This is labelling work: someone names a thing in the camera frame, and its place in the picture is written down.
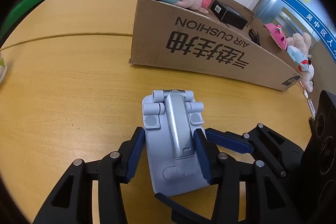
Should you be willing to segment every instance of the black box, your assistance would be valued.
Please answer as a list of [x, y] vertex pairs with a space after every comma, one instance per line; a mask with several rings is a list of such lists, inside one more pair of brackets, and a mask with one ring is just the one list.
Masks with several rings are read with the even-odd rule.
[[211, 11], [213, 11], [221, 22], [232, 25], [240, 30], [247, 24], [247, 20], [240, 13], [218, 0], [213, 2]]

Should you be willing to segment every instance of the blue banner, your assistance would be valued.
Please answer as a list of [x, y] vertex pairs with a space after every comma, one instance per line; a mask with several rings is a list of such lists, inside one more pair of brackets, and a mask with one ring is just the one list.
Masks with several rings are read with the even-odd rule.
[[297, 12], [318, 34], [336, 62], [336, 39], [323, 22], [299, 0], [282, 0]]

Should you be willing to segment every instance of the pink pig snout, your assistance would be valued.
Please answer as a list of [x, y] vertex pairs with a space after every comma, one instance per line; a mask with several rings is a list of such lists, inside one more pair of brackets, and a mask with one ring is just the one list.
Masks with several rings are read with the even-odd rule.
[[203, 0], [202, 2], [202, 7], [205, 9], [205, 8], [208, 8], [209, 5], [211, 3], [211, 0]]

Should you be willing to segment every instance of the silver bolt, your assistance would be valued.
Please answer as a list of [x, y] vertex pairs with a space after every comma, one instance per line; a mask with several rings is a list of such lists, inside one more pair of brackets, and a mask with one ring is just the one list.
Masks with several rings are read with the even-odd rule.
[[229, 156], [226, 153], [219, 153], [218, 158], [221, 160], [226, 160]]
[[264, 167], [265, 166], [265, 163], [262, 161], [262, 160], [257, 160], [255, 162], [255, 165], [258, 166], [258, 167]]
[[119, 158], [120, 154], [118, 151], [114, 151], [110, 154], [110, 157], [113, 159]]
[[78, 165], [81, 165], [82, 162], [83, 162], [83, 161], [82, 161], [81, 159], [75, 159], [75, 160], [73, 161], [73, 165], [78, 166]]

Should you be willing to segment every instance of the yellow table surface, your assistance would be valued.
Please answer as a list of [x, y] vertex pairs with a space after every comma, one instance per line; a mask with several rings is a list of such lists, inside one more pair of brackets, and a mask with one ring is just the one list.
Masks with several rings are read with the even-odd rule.
[[[44, 24], [51, 28], [52, 20]], [[132, 66], [130, 47], [130, 37], [82, 35], [2, 51], [8, 72], [0, 85], [0, 173], [30, 221], [74, 159], [101, 159], [142, 126], [141, 101], [152, 90], [193, 90], [195, 99], [204, 103], [205, 128], [243, 134], [261, 122], [302, 148], [307, 145], [310, 110], [300, 87], [280, 92], [211, 75]], [[253, 162], [250, 155], [229, 154]], [[136, 176], [121, 188], [129, 223], [171, 223], [170, 210], [154, 198], [146, 149]], [[174, 200], [210, 218], [216, 188]], [[93, 194], [98, 223], [96, 183]], [[241, 204], [243, 219], [243, 198]]]
[[2, 49], [79, 33], [131, 35], [137, 0], [45, 0], [8, 37]]

